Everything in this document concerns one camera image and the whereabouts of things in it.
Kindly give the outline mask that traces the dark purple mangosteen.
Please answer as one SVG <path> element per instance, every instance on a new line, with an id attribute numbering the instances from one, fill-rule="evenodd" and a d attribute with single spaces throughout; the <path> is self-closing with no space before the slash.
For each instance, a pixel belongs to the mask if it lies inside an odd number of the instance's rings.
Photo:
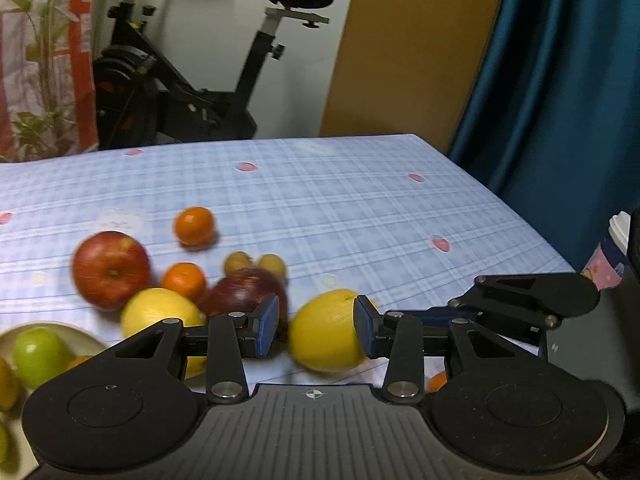
<path id="1" fill-rule="evenodd" d="M 229 312 L 250 313 L 269 294 L 279 299 L 277 334 L 284 336 L 288 330 L 288 295 L 284 281 L 257 266 L 241 269 L 222 278 L 206 290 L 196 305 L 208 318 Z"/>

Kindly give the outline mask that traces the small orange tangerine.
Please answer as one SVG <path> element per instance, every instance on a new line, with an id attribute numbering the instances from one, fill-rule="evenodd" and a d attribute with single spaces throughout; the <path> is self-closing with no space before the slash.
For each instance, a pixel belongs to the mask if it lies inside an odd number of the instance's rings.
<path id="1" fill-rule="evenodd" d="M 207 290 L 206 276 L 193 262 L 178 262 L 168 268 L 160 280 L 160 286 L 198 304 Z"/>
<path id="2" fill-rule="evenodd" d="M 216 234 L 215 217 L 205 207 L 190 207 L 181 211 L 172 228 L 178 242 L 186 247 L 206 245 Z"/>

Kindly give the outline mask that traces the yellow lemon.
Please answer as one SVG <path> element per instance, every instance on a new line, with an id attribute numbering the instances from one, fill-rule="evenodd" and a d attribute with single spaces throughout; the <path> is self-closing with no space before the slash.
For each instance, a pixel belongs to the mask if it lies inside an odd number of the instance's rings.
<path id="1" fill-rule="evenodd" d="M 314 297 L 288 323 L 288 352 L 306 370 L 341 373 L 359 366 L 366 357 L 354 327 L 358 294 L 342 288 Z"/>

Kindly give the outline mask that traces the large yellow citrus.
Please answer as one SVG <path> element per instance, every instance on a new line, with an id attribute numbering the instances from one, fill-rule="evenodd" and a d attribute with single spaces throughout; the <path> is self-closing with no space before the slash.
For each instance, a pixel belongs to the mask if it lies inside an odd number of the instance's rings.
<path id="1" fill-rule="evenodd" d="M 122 336 L 128 338 L 164 318 L 180 318 L 184 327 L 205 324 L 202 312 L 191 300 L 179 295 L 178 292 L 153 287 L 138 292 L 122 309 L 120 316 Z"/>

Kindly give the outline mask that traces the shiny green apple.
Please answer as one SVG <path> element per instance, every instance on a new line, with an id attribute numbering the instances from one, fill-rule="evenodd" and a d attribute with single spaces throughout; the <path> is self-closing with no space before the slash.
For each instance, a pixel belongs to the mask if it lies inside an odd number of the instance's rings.
<path id="1" fill-rule="evenodd" d="M 24 330 L 14 341 L 13 364 L 16 374 L 32 390 L 63 373 L 74 357 L 74 352 L 66 342 L 48 328 Z"/>

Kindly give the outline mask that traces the left brown longan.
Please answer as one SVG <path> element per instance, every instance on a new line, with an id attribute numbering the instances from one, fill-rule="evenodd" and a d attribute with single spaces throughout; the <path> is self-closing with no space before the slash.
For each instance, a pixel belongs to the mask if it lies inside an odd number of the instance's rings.
<path id="1" fill-rule="evenodd" d="M 253 265 L 253 259 L 246 252 L 232 252 L 224 259 L 222 270 L 224 275 L 229 276 L 239 270 L 249 268 Z"/>

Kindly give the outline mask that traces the brown longan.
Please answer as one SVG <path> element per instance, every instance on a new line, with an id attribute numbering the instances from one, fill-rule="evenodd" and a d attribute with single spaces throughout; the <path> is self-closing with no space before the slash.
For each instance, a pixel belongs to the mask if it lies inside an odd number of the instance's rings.
<path id="1" fill-rule="evenodd" d="M 222 270 L 224 275 L 229 276 L 239 270 L 249 268 L 253 265 L 253 259 L 246 252 L 232 252 L 224 259 Z"/>
<path id="2" fill-rule="evenodd" d="M 262 255 L 258 261 L 257 265 L 277 276 L 281 280 L 285 280 L 288 277 L 288 267 L 285 262 L 275 254 L 265 254 Z"/>

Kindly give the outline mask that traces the right brown longan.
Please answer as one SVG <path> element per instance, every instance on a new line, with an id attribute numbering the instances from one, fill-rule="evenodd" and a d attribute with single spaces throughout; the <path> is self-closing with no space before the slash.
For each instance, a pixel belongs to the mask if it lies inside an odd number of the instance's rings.
<path id="1" fill-rule="evenodd" d="M 262 255 L 258 261 L 257 265 L 277 276 L 281 280 L 285 280 L 288 277 L 288 267 L 285 262 L 275 254 L 265 254 Z"/>

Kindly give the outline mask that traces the pink patterned cup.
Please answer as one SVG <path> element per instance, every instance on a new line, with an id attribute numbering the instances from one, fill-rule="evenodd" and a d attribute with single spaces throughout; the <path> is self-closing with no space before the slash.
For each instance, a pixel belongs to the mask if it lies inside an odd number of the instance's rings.
<path id="1" fill-rule="evenodd" d="M 630 214 L 621 210 L 608 220 L 608 230 L 590 259 L 582 275 L 593 281 L 597 289 L 617 287 L 623 279 L 628 263 L 627 246 Z"/>

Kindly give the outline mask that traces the blue plaid bed sheet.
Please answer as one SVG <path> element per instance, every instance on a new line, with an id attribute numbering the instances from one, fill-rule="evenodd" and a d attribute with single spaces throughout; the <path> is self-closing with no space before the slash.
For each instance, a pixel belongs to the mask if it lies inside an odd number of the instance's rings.
<path id="1" fill-rule="evenodd" d="M 190 207 L 215 217 L 206 245 L 174 234 Z M 105 230 L 138 240 L 156 275 L 191 261 L 216 282 L 232 252 L 278 255 L 291 310 L 338 288 L 422 310 L 480 274 L 568 270 L 516 212 L 411 134 L 130 148 L 2 166 L 2 327 L 54 321 L 119 341 L 116 320 L 70 278 L 77 245 Z"/>

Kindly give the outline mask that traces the large red apple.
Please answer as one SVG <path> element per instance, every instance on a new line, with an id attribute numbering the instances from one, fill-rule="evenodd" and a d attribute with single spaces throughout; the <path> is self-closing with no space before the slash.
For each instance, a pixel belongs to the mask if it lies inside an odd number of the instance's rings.
<path id="1" fill-rule="evenodd" d="M 98 310 L 112 312 L 152 285 L 151 261 L 133 237 L 102 231 L 76 248 L 70 274 L 78 294 Z"/>

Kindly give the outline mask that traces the beige round plate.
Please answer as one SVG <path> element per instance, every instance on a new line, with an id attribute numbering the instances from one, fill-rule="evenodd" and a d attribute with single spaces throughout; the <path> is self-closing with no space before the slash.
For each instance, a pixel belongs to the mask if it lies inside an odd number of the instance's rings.
<path id="1" fill-rule="evenodd" d="M 78 328 L 27 323 L 1 335 L 1 477 L 24 479 L 38 463 L 22 428 L 24 403 L 32 389 L 67 370 L 81 356 L 106 345 Z"/>

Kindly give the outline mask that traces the orange tangerine in plate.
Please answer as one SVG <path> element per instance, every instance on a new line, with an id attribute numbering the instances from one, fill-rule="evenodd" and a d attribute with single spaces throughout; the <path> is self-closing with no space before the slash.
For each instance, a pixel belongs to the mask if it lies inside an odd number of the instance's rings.
<path id="1" fill-rule="evenodd" d="M 72 370 L 74 367 L 87 362 L 88 360 L 91 359 L 91 356 L 76 356 L 76 358 L 73 358 L 67 365 L 67 369 L 68 370 Z"/>

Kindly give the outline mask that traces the orange greenish citrus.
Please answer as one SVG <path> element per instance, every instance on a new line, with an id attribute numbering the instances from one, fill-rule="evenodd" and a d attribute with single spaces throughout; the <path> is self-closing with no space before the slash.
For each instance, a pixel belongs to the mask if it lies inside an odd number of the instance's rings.
<path id="1" fill-rule="evenodd" d="M 9 411 L 14 407 L 21 394 L 21 384 L 12 367 L 0 356 L 0 411 Z"/>

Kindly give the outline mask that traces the green apple with dimple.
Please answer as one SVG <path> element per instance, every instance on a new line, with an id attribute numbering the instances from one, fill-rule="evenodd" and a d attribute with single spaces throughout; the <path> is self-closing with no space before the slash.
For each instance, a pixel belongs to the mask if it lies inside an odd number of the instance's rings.
<path id="1" fill-rule="evenodd" d="M 8 430 L 3 425 L 0 425 L 0 464 L 3 464 L 9 456 L 11 448 L 10 436 Z"/>

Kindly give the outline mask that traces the brown wooden board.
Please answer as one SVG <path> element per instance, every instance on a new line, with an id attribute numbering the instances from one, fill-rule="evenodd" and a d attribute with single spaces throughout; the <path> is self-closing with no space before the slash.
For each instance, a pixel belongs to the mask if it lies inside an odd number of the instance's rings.
<path id="1" fill-rule="evenodd" d="M 501 0 L 350 0 L 320 133 L 414 133 L 448 151 Z"/>

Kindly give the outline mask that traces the printed chair plant backdrop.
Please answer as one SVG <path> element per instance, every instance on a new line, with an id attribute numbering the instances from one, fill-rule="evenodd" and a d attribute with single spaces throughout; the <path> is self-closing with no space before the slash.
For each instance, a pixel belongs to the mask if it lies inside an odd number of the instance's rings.
<path id="1" fill-rule="evenodd" d="M 92 0 L 1 0 L 1 160 L 98 147 Z"/>

